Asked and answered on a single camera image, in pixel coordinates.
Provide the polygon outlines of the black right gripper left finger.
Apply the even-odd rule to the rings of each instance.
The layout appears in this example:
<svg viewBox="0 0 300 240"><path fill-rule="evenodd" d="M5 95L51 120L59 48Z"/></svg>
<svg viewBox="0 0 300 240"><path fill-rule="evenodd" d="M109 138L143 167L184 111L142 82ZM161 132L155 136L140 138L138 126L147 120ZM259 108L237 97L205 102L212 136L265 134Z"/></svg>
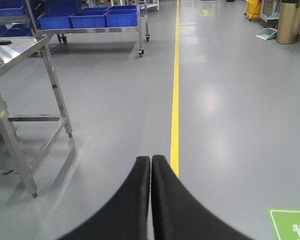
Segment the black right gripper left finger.
<svg viewBox="0 0 300 240"><path fill-rule="evenodd" d="M151 162L138 156L117 192L88 220L61 240L146 240Z"/></svg>

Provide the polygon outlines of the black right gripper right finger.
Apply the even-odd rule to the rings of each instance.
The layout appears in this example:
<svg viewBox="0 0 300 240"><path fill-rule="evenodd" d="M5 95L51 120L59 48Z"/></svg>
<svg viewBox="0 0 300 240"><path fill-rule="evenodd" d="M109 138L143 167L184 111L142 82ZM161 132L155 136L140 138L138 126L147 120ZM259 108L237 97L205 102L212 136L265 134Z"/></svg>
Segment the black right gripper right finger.
<svg viewBox="0 0 300 240"><path fill-rule="evenodd" d="M247 240L205 208L182 184L163 155L152 157L151 211L156 240Z"/></svg>

